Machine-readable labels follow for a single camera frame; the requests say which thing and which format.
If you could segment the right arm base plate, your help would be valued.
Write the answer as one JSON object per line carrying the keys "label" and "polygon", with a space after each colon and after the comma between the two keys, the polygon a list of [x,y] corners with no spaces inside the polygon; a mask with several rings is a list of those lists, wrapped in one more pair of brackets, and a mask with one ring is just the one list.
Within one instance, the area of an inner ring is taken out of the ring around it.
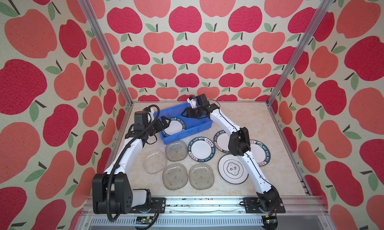
{"label": "right arm base plate", "polygon": [[284,214],[286,213],[282,199],[277,201],[264,200],[259,198],[243,198],[239,203],[244,207],[247,214]]}

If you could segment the blue plastic bin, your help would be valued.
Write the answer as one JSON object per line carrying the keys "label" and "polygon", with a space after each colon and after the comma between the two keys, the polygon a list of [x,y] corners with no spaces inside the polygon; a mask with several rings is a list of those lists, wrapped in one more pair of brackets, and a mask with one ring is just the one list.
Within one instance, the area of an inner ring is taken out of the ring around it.
{"label": "blue plastic bin", "polygon": [[186,123],[186,130],[177,133],[175,135],[162,138],[164,144],[167,145],[169,143],[184,139],[186,137],[189,137],[191,135],[203,132],[205,130],[208,130],[211,126],[213,121],[210,120],[209,118],[203,118],[203,119],[192,119],[192,118],[185,118],[181,116],[181,113],[187,108],[190,107],[191,105],[189,103],[182,103],[175,105],[173,107],[169,107],[166,109],[160,110],[160,117],[165,116],[167,118],[171,117],[179,117],[182,120],[185,121]]}

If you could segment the clear glass plate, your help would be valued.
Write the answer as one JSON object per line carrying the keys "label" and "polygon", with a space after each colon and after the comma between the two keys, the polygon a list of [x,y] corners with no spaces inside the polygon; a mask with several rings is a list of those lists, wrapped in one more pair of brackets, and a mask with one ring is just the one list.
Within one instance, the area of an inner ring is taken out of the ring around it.
{"label": "clear glass plate", "polygon": [[209,189],[215,182],[213,169],[208,164],[195,164],[189,170],[189,181],[196,190]]}
{"label": "clear glass plate", "polygon": [[184,160],[188,155],[188,148],[184,141],[175,141],[166,145],[166,157],[171,162]]}
{"label": "clear glass plate", "polygon": [[171,191],[183,188],[189,179],[188,171],[183,164],[168,165],[162,173],[164,186]]}
{"label": "clear glass plate", "polygon": [[147,174],[154,175],[162,171],[168,163],[166,154],[160,150],[149,152],[143,159],[143,167]]}

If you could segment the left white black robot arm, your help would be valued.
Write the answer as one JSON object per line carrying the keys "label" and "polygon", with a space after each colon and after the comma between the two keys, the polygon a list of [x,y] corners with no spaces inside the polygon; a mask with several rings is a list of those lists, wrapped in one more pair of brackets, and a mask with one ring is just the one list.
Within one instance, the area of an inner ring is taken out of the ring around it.
{"label": "left white black robot arm", "polygon": [[125,143],[113,163],[92,180],[93,211],[97,215],[106,214],[111,221],[119,215],[130,213],[131,209],[153,207],[151,192],[148,189],[132,189],[129,171],[138,153],[147,140],[169,127],[167,117],[153,118],[139,112],[134,124],[125,135]]}

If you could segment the clear glass plate top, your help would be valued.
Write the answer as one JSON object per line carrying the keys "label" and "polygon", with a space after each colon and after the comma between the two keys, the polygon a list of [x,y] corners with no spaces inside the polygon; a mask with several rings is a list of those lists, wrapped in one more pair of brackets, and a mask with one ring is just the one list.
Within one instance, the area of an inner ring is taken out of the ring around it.
{"label": "clear glass plate top", "polygon": [[184,160],[188,155],[188,148],[184,141],[175,141],[166,145],[166,157],[171,162]]}

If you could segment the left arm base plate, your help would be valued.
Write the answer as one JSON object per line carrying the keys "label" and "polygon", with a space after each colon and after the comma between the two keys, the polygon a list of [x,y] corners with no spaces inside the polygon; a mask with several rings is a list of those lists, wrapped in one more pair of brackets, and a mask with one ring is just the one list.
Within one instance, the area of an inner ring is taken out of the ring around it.
{"label": "left arm base plate", "polygon": [[152,203],[145,206],[136,206],[130,210],[135,214],[154,214],[158,210],[159,214],[165,213],[166,198],[152,198]]}

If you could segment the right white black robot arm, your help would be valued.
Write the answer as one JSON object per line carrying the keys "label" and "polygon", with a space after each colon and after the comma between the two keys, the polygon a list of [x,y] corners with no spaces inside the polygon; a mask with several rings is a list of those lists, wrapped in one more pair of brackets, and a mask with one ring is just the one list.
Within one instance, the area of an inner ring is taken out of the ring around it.
{"label": "right white black robot arm", "polygon": [[198,119],[207,117],[218,124],[229,136],[229,151],[245,167],[256,188],[259,210],[272,213],[281,205],[282,199],[277,188],[271,184],[257,164],[251,151],[249,131],[231,121],[216,104],[199,103],[188,99],[189,106],[183,111],[185,117]]}

